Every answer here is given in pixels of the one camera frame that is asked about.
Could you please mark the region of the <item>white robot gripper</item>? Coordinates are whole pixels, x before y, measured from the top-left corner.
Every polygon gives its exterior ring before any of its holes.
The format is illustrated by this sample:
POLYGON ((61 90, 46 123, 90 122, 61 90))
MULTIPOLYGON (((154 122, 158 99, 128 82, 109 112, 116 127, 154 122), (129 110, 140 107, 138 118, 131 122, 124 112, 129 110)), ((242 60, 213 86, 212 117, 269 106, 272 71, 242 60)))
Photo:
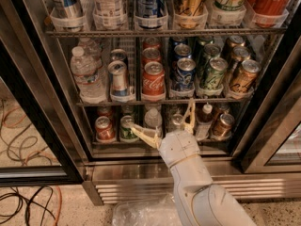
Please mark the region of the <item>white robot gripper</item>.
POLYGON ((152 148, 159 148, 159 154, 166 165, 171 168, 184 159, 193 155, 200 155, 198 143, 192 135, 196 122, 195 111, 196 104, 194 99, 191 98, 182 117, 182 128, 185 131, 178 130, 167 133, 163 140, 159 136, 160 131, 158 129, 145 128, 134 123, 130 124, 130 129, 152 148))

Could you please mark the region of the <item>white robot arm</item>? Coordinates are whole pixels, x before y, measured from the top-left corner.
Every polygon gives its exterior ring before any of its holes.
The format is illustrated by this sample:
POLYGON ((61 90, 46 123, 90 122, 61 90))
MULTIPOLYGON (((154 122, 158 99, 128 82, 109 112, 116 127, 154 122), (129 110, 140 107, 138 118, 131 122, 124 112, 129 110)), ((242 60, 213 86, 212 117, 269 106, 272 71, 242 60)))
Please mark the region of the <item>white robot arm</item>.
POLYGON ((156 129, 131 123, 133 133, 159 151, 173 177, 182 226, 257 226, 223 186, 214 183, 193 135, 196 104, 190 101, 181 129, 159 137, 156 129))

